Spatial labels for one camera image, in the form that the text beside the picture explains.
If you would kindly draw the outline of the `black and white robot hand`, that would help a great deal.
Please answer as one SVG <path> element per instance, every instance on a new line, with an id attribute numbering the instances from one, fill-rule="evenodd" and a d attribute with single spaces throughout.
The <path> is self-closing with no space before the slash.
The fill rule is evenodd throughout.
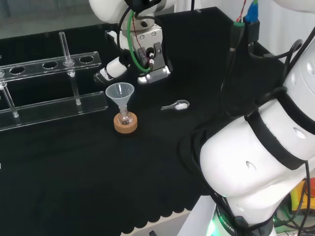
<path id="1" fill-rule="evenodd" d="M 120 30 L 119 42 L 117 42 L 117 33 L 113 30 L 108 30 L 105 32 L 105 36 L 109 38 L 110 42 L 113 42 L 115 46 L 119 49 L 119 55 L 112 61 L 110 61 L 104 68 L 100 69 L 97 73 L 93 75 L 93 79 L 97 84 L 106 84 L 112 80 L 118 79 L 125 74 L 129 74 L 132 78 L 137 79 L 138 69 L 134 65 L 130 50 L 128 47 L 128 42 L 126 38 L 126 31 Z"/>

